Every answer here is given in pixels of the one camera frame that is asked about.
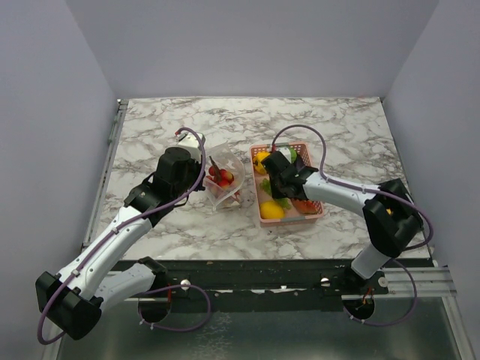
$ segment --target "white marble surface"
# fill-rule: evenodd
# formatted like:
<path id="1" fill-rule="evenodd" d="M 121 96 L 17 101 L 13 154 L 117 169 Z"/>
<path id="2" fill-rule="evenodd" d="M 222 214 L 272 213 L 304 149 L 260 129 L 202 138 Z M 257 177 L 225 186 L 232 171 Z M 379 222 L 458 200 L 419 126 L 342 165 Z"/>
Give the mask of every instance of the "white marble surface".
<path id="1" fill-rule="evenodd" d="M 378 98 L 179 98 L 131 100 L 115 155 L 98 231 L 111 221 L 129 190 L 157 166 L 174 132 L 186 125 L 206 136 L 206 146 L 228 141 L 245 165 L 241 208 L 212 212 L 204 193 L 166 216 L 125 259 L 260 260 L 353 258 L 368 242 L 361 217 L 325 205 L 314 225 L 260 228 L 248 149 L 270 143 L 287 125 L 314 126 L 327 141 L 325 171 L 358 182 L 401 177 L 398 154 Z M 303 140 L 313 163 L 321 143 L 307 130 L 290 130 L 279 141 Z M 426 248 L 404 257 L 428 257 Z"/>

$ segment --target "wall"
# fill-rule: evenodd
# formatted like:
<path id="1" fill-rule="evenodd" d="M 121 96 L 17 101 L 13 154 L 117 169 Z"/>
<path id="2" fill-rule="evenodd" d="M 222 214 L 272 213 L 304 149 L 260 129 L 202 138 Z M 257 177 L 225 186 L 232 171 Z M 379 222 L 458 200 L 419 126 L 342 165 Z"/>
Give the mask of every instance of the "wall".
<path id="1" fill-rule="evenodd" d="M 480 357 L 480 2 L 441 0 L 384 102 Z"/>
<path id="2" fill-rule="evenodd" d="M 385 96 L 437 0 L 66 0 L 119 98 Z"/>
<path id="3" fill-rule="evenodd" d="M 62 0 L 0 12 L 0 359 L 39 359 L 35 280 L 80 251 L 116 99 Z"/>

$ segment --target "orange basket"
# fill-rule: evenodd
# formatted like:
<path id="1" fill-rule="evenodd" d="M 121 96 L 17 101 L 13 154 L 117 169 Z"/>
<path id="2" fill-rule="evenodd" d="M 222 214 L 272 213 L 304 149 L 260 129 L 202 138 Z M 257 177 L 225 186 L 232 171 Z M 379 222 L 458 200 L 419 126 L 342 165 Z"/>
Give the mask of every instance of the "orange basket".
<path id="1" fill-rule="evenodd" d="M 280 146 L 289 146 L 292 149 L 295 149 L 297 155 L 301 157 L 305 165 L 311 166 L 310 153 L 308 152 L 307 144 L 302 141 L 295 142 L 283 142 L 276 143 L 275 146 L 278 148 Z M 255 184 L 255 195 L 256 195 L 256 207 L 258 209 L 258 216 L 260 220 L 261 227 L 277 227 L 280 225 L 293 225 L 293 224 L 311 224 L 317 221 L 324 215 L 323 206 L 320 201 L 313 201 L 313 204 L 316 209 L 316 214 L 306 214 L 303 215 L 298 212 L 295 206 L 292 205 L 290 200 L 288 200 L 291 205 L 291 209 L 285 211 L 285 217 L 281 219 L 263 219 L 260 216 L 260 203 L 264 201 L 269 201 L 272 198 L 262 189 L 260 189 L 260 183 L 263 179 L 268 179 L 268 175 L 260 175 L 254 168 L 254 157 L 259 152 L 270 152 L 272 149 L 271 145 L 253 145 L 250 148 L 250 164 L 253 171 L 253 182 Z"/>

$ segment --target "yellow fruit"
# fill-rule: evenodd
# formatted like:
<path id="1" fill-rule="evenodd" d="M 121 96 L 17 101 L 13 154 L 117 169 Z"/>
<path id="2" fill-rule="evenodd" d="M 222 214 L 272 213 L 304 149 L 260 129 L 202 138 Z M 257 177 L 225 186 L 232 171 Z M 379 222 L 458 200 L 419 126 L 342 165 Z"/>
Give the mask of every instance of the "yellow fruit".
<path id="1" fill-rule="evenodd" d="M 269 152 L 261 151 L 258 154 L 256 154 L 255 157 L 253 158 L 253 168 L 260 175 L 266 175 L 267 174 L 267 170 L 265 170 L 265 167 L 263 167 L 262 161 L 269 155 L 270 155 Z"/>
<path id="2" fill-rule="evenodd" d="M 281 219 L 285 212 L 274 200 L 265 201 L 260 204 L 260 216 L 262 219 Z"/>

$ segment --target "gray floor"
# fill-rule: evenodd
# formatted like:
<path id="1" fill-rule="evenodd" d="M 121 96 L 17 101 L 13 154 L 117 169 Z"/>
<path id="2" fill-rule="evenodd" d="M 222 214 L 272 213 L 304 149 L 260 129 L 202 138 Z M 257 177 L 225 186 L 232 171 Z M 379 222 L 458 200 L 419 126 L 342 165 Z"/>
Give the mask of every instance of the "gray floor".
<path id="1" fill-rule="evenodd" d="M 393 320 L 409 299 L 378 300 L 372 320 Z M 186 326 L 202 314 L 172 314 L 171 326 Z M 371 328 L 344 313 L 215 313 L 198 331 L 175 334 L 139 325 L 137 303 L 106 313 L 79 341 L 65 338 L 58 359 L 99 360 L 296 360 L 459 359 L 440 298 L 423 298 L 415 315 L 390 328 Z"/>

